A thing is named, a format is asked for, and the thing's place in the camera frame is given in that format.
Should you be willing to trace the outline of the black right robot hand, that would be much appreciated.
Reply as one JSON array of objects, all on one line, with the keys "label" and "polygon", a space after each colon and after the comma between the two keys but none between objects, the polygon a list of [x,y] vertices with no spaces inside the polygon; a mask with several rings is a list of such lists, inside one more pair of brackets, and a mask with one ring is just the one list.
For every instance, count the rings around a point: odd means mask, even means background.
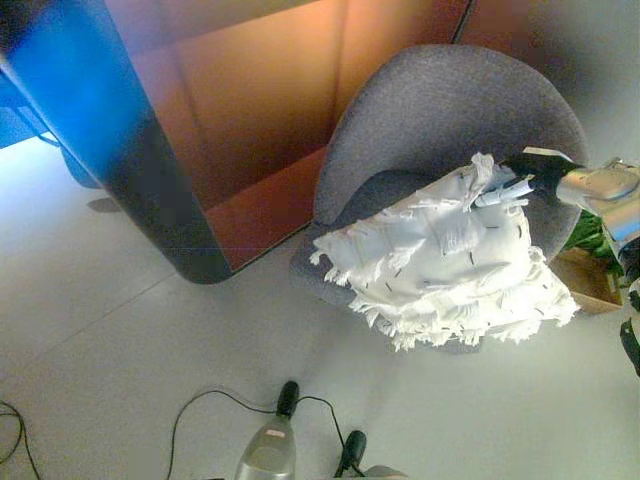
[{"label": "black right robot hand", "polygon": [[570,172],[582,168],[564,153],[546,148],[526,147],[500,160],[492,180],[474,201],[479,208],[515,201],[538,192],[556,199],[556,190]]}]

